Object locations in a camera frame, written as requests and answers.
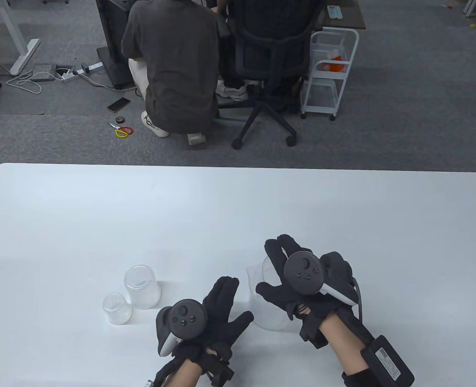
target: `glass beaker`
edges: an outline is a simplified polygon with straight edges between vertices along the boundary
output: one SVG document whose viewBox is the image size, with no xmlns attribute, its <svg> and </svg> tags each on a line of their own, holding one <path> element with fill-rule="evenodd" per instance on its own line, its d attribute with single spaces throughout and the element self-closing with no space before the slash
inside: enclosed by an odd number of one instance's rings
<svg viewBox="0 0 476 387">
<path fill-rule="evenodd" d="M 281 285 L 281 280 L 274 269 L 269 257 L 256 266 L 247 267 L 249 276 L 249 310 L 254 315 L 254 323 L 260 328 L 269 331 L 278 331 L 288 325 L 290 319 L 286 312 L 277 306 L 265 301 L 265 299 L 256 293 L 256 285 L 260 282 L 267 282 L 272 286 Z"/>
<path fill-rule="evenodd" d="M 131 297 L 131 304 L 138 309 L 150 309 L 161 298 L 161 287 L 155 280 L 150 267 L 145 265 L 133 266 L 123 279 Z"/>
<path fill-rule="evenodd" d="M 132 315 L 132 306 L 120 293 L 107 295 L 102 302 L 102 308 L 107 313 L 109 322 L 114 325 L 125 324 Z"/>
</svg>

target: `forearm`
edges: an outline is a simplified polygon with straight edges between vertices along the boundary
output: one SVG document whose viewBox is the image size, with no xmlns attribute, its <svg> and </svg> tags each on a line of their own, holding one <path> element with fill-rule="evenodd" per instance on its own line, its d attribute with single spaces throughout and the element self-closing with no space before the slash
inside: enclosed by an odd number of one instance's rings
<svg viewBox="0 0 476 387">
<path fill-rule="evenodd" d="M 330 343 L 346 375 L 356 374 L 369 368 L 360 354 L 360 350 L 365 345 L 335 313 L 322 322 L 320 331 Z"/>
<path fill-rule="evenodd" d="M 195 387 L 203 369 L 197 363 L 186 359 L 177 372 L 166 381 L 166 387 Z"/>
</svg>

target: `scissors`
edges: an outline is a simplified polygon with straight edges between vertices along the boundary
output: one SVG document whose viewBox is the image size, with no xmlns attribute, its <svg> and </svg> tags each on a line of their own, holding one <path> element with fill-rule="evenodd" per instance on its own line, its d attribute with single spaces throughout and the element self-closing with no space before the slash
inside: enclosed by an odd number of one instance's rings
<svg viewBox="0 0 476 387">
<path fill-rule="evenodd" d="M 112 122 L 109 122 L 109 125 L 114 127 L 114 133 L 118 138 L 127 138 L 134 133 L 134 129 L 132 129 L 131 127 L 119 127 L 118 125 L 115 125 Z"/>
</svg>

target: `white sneaker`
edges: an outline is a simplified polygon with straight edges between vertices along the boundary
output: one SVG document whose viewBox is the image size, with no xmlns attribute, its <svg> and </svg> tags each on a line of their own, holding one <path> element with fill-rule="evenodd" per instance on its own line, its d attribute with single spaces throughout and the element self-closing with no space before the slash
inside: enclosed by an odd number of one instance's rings
<svg viewBox="0 0 476 387">
<path fill-rule="evenodd" d="M 142 123 L 144 124 L 144 126 L 146 126 L 148 129 L 150 129 L 151 131 L 154 132 L 154 134 L 157 136 L 157 137 L 168 137 L 170 135 L 170 132 L 168 131 L 164 131 L 162 129 L 159 129 L 158 127 L 156 127 L 152 121 L 150 121 L 150 118 L 148 117 L 148 114 L 146 114 L 146 111 L 144 111 L 142 113 Z"/>
<path fill-rule="evenodd" d="M 240 89 L 226 87 L 220 79 L 216 84 L 216 93 L 223 98 L 231 98 L 233 101 L 244 101 L 249 98 L 247 86 L 243 85 Z"/>
<path fill-rule="evenodd" d="M 205 142 L 205 135 L 202 133 L 188 134 L 188 143 L 190 145 L 202 144 Z"/>
</svg>

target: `khaki pants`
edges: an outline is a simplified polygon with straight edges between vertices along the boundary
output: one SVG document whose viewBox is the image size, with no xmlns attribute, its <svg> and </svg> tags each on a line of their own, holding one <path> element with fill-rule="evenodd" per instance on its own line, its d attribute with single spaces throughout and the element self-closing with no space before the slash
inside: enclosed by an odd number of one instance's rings
<svg viewBox="0 0 476 387">
<path fill-rule="evenodd" d="M 132 78 L 140 93 L 145 99 L 146 88 L 148 87 L 148 76 L 146 75 L 146 62 L 129 59 L 129 69 L 131 70 Z"/>
</svg>

